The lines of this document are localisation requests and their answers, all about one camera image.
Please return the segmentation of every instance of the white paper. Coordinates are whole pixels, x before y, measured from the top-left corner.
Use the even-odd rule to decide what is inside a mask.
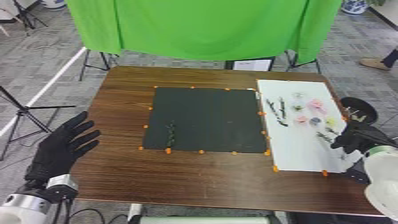
[[[360,153],[355,151],[342,158],[342,149],[332,149],[330,144],[316,136],[316,132],[319,131],[332,139],[335,138],[335,135],[325,131],[326,118],[332,118],[335,121],[332,129],[337,133],[341,133],[346,126],[325,83],[259,80],[257,89],[261,93],[263,111],[266,112],[264,120],[273,163],[279,170],[316,172],[326,170],[328,173],[344,172],[346,168],[360,158]],[[302,93],[303,96],[300,99],[294,97],[294,93]],[[286,103],[287,127],[277,123],[277,118],[266,104],[268,99],[275,103],[275,110],[279,111],[280,97]],[[318,99],[323,103],[323,113],[318,109],[307,106],[312,99]],[[293,110],[293,104],[296,103],[303,105],[303,110],[300,112]],[[307,119],[312,117],[321,119],[318,126],[312,126],[309,121],[303,124],[294,121],[294,118],[302,115]]]
[[[268,59],[234,61],[232,70],[270,71],[270,62],[271,62],[271,60],[268,60]]]

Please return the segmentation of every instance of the tripod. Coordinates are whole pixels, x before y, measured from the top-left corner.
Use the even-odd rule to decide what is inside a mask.
[[[23,22],[23,27],[24,27],[24,32],[28,35],[28,28],[33,30],[35,29],[35,21],[39,21],[39,23],[44,25],[44,27],[48,27],[46,23],[39,20],[39,18],[33,16],[33,14],[26,11],[26,9],[21,7],[21,4],[16,0],[12,0],[14,2],[14,6],[16,6],[16,10],[19,13],[19,18],[21,18],[21,22]]]
[[[3,89],[1,86],[0,86],[0,93],[3,93],[3,96],[5,96],[1,98],[10,102],[12,106],[17,108],[16,121],[14,121],[14,124],[12,124],[12,127],[10,127],[8,139],[7,139],[5,148],[3,148],[3,152],[1,152],[1,156],[0,156],[0,161],[3,161],[3,156],[5,156],[7,150],[8,150],[10,143],[14,141],[28,138],[30,136],[33,136],[35,134],[39,134],[42,132],[51,133],[51,130],[49,130],[48,126],[49,126],[53,118],[56,116],[58,109],[60,108],[71,108],[71,107],[76,107],[76,106],[26,107],[19,104],[19,102],[16,101],[16,98],[12,97],[12,95],[8,94],[8,92],[7,92],[7,90]],[[30,110],[40,110],[40,109],[56,109],[46,124],[42,124],[42,122],[39,121],[39,119],[35,118],[35,116],[30,113]],[[30,121],[33,122],[33,124],[37,125],[40,130],[37,130],[35,132],[32,132],[26,135],[23,135],[21,137],[14,138],[16,127],[17,127],[19,120],[21,120],[23,116],[30,119]]]

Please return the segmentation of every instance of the orange dot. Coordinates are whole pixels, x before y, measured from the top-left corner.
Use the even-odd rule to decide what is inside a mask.
[[[273,172],[277,173],[279,172],[277,165],[273,165],[271,169],[273,169]]]

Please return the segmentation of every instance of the white wall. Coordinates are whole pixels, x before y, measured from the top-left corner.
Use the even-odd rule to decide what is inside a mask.
[[[387,0],[383,6],[373,6],[373,9],[398,26],[398,0]]]
[[[17,0],[23,7],[28,7],[35,1],[37,0]],[[0,8],[8,10],[12,15],[17,15],[12,0],[0,0]],[[5,13],[3,10],[0,10],[0,20],[10,20],[10,19],[12,19],[12,17],[8,16],[8,13]]]

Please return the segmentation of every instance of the wooden table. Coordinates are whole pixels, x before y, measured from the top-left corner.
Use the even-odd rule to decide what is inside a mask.
[[[263,154],[138,150],[154,86],[255,88],[255,79],[328,82],[307,73],[115,67],[88,109],[101,145],[72,175],[80,199],[296,212],[380,215],[364,185],[319,173],[271,171]]]

